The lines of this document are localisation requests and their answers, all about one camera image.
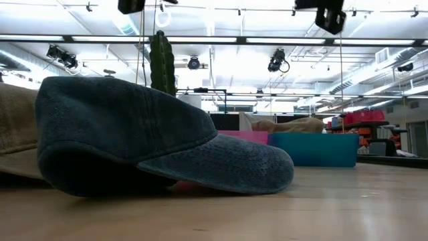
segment desk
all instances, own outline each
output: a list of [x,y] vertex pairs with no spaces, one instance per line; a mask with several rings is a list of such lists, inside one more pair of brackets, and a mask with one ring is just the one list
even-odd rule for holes
[[82,199],[0,191],[2,240],[426,240],[428,171],[296,168],[283,193]]

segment cap brim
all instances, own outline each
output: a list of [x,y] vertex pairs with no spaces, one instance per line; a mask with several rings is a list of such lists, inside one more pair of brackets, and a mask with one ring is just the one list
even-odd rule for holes
[[37,149],[0,154],[0,171],[24,177],[43,179],[37,166]]
[[141,161],[140,170],[237,193],[276,193],[291,184],[294,166],[283,150],[218,134],[198,147]]

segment tan cap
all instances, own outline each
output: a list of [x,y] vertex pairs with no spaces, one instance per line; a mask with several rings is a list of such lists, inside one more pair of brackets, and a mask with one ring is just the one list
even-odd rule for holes
[[0,83],[0,171],[43,179],[37,168],[36,90]]

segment red container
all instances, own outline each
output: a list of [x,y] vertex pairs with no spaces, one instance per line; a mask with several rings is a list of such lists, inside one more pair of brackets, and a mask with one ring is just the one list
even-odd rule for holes
[[265,145],[269,138],[267,131],[219,131],[219,133]]
[[372,112],[369,110],[354,112],[352,120],[354,123],[370,122],[372,121]]
[[345,125],[349,125],[353,123],[353,115],[354,113],[347,113],[346,116],[343,118],[343,122]]
[[383,114],[383,111],[381,110],[374,110],[372,111],[372,121],[384,121],[385,115]]

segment pink object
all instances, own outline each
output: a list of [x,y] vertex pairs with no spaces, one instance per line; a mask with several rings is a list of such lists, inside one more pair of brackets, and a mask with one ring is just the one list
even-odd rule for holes
[[268,144],[267,131],[219,131],[219,133],[259,144]]
[[370,121],[384,121],[385,115],[381,110],[362,110],[352,113],[353,123],[362,123]]

